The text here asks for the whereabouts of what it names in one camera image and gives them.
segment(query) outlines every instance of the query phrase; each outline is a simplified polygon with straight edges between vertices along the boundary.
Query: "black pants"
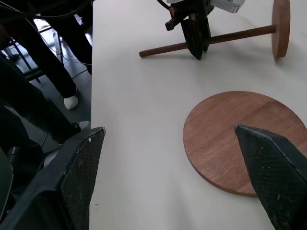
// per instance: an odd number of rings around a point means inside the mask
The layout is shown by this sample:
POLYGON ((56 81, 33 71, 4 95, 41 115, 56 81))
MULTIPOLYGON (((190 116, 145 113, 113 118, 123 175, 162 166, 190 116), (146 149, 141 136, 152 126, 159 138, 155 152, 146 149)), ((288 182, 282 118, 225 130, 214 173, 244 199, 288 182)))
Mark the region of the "black pants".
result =
MULTIPOLYGON (((49 4, 54 0, 30 0, 34 7, 40 8, 42 4, 49 4)), ((20 11, 28 11, 26 1, 24 0, 5 0, 5 3, 17 8, 20 11)), ((44 12, 45 15, 60 15, 70 12, 68 6, 60 6, 44 12)), ((12 16, 12 13, 0 9, 0 17, 12 16)), ((88 42, 84 32, 78 25, 74 17, 63 20, 46 20, 60 36, 63 37, 77 59, 86 63, 87 70, 92 73, 92 46, 88 42)), ((25 47, 38 67, 47 75, 57 90, 64 98, 73 96, 76 93, 76 85, 71 79, 69 73, 49 50, 40 34, 31 26, 27 20, 18 20, 3 25, 7 32, 18 43, 25 47)))
POLYGON ((38 88, 25 80, 14 64, 0 56, 0 146, 4 151, 11 147, 35 146, 19 117, 3 104, 11 106, 58 143, 64 143, 80 131, 38 88))

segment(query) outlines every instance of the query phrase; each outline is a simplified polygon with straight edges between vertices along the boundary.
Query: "wooden disc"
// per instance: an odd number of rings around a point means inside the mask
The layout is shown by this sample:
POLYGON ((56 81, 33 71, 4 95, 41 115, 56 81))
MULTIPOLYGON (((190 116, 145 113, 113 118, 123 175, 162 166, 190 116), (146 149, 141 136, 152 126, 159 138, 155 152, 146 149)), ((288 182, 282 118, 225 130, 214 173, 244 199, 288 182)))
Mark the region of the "wooden disc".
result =
POLYGON ((272 34, 272 50, 275 59, 283 58, 288 50, 290 38, 290 1, 274 0, 272 24, 276 32, 272 34))
POLYGON ((194 169, 218 188, 256 196, 234 132, 235 124, 287 137, 307 156, 307 129, 287 106, 254 92, 216 94, 190 112, 184 124, 183 143, 194 169))

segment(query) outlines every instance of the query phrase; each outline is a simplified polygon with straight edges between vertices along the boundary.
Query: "wooden stick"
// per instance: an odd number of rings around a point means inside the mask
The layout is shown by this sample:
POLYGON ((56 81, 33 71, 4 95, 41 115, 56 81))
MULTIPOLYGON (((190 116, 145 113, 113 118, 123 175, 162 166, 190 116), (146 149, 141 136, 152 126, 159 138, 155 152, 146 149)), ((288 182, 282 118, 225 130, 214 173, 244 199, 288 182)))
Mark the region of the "wooden stick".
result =
MULTIPOLYGON (((216 44, 216 43, 221 43, 221 42, 239 40, 239 39, 248 38, 248 37, 256 37, 260 35, 273 34, 275 32, 276 32, 276 25, 269 25, 269 26, 260 27, 256 29, 244 30, 244 31, 235 32, 231 34, 224 34, 220 36, 211 37, 205 40, 204 44, 211 45, 211 44, 216 44)), ((188 44, 186 42, 178 43, 178 44, 174 44, 170 46, 163 46, 163 47, 159 47, 155 49, 148 49, 148 50, 141 51, 140 57, 143 58, 146 56, 168 53, 168 52, 187 49, 187 48, 188 48, 188 44)))

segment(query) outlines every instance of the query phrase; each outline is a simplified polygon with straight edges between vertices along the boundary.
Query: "floor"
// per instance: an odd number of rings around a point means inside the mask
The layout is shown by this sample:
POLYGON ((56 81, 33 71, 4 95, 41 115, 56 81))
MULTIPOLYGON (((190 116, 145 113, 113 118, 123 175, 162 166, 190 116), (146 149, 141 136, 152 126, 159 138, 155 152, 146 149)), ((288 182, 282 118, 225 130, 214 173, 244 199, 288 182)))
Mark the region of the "floor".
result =
MULTIPOLYGON (((47 23, 45 21, 35 21, 38 28, 43 27, 47 23)), ((92 44, 92 31, 87 31, 85 34, 89 42, 92 44)), ((42 33, 42 36, 47 41, 51 49, 55 49, 52 30, 48 30, 42 33)), ((46 75, 39 78, 40 83, 36 80, 31 81, 31 83, 39 88, 46 98, 51 99, 57 107, 62 111, 62 113, 67 117, 70 122, 80 122, 80 121, 90 121, 91 119, 91 91, 92 91, 92 76, 87 72, 86 67, 83 64, 80 64, 76 57, 72 54, 71 50, 68 48, 65 41, 61 43, 63 49, 63 55, 66 59, 64 61, 64 67, 69 72, 73 81, 76 83, 78 88, 78 106, 68 111, 63 103, 63 97, 56 90, 51 81, 46 77, 46 75)), ((35 62, 28 55, 26 49, 18 45, 18 48, 25 56, 26 60, 31 67, 36 67, 35 62)), ((16 49, 11 47, 11 52, 17 53, 16 49)), ((27 71, 28 68, 24 61, 19 58, 16 62, 16 65, 23 71, 27 71)), ((53 149, 58 148, 58 144, 54 142, 49 135, 40 129, 36 128, 34 125, 30 124, 27 120, 22 119, 22 122, 28 132, 29 137, 39 143, 44 152, 49 152, 53 149)))

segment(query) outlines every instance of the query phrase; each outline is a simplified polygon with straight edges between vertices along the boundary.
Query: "white tabletop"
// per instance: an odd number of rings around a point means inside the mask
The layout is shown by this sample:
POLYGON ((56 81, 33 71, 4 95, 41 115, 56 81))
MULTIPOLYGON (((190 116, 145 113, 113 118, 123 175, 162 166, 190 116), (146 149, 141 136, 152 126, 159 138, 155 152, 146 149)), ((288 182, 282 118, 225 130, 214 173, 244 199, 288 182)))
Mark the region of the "white tabletop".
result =
MULTIPOLYGON (((273 0, 247 0, 237 14, 215 8, 212 35, 271 23, 273 0)), ((184 151, 191 109, 225 91, 265 94, 307 124, 307 2, 292 1, 286 58, 275 64, 271 36, 211 45, 202 61, 188 50, 141 59, 139 51, 184 42, 168 32, 156 0, 96 0, 92 127, 105 126, 92 230, 272 230, 260 201, 202 179, 184 151)))

